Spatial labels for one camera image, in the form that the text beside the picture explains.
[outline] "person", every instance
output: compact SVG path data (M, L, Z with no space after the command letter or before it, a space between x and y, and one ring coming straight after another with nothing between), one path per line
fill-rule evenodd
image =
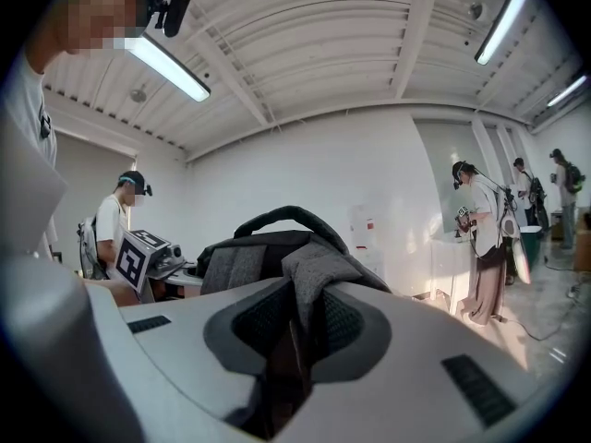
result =
M525 169L525 163L523 158L517 158L513 163L513 166L519 171L519 177L517 178L517 196L522 200L525 210L525 217L527 218L527 225L536 225L536 212L535 207L532 205L531 187L533 176Z
M498 226L497 186L466 161L452 167L454 183L467 186L474 211L467 214L464 226L476 225L476 292L464 300L464 321L484 327L501 305L505 282L505 249Z
M8 139L7 130L20 133L45 160L48 175L59 178L54 170L57 146L52 119L45 110L42 82L47 67L62 54L101 49L114 38L139 36L150 21L153 2L149 0L54 0L25 41L17 56L0 98L0 141ZM0 142L3 150L10 148ZM10 178L15 166L3 165ZM14 195L8 189L8 195ZM44 193L33 193L44 202ZM12 222L15 219L3 219ZM53 217L40 233L37 253L52 258L51 244L57 240ZM137 302L130 288L120 282L100 281L113 293L120 305Z
M115 191L103 200L97 210L97 256L106 265L105 272L109 279L125 281L117 271L115 262L123 241L123 232L128 231L127 212L132 207L139 207L146 194L151 196L151 187L146 184L144 176L138 171L127 171L119 175ZM151 280L151 289L155 300L166 295L163 281Z
M566 188L566 167L568 162L564 158L562 151L555 149L550 153L550 158L556 163L556 173L551 176L550 181L558 187L561 196L562 206L562 230L564 239L562 240L562 249L572 249L574 242L574 206L576 205L576 194L568 191Z

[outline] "black cap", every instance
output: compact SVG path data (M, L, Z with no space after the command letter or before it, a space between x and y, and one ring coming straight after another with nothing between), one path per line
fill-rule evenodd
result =
M146 180L144 176L141 175L138 171L127 171L119 175L119 180L117 183L121 182L130 182L136 187L136 195L137 196L145 196L146 193L151 196L151 187L146 187Z

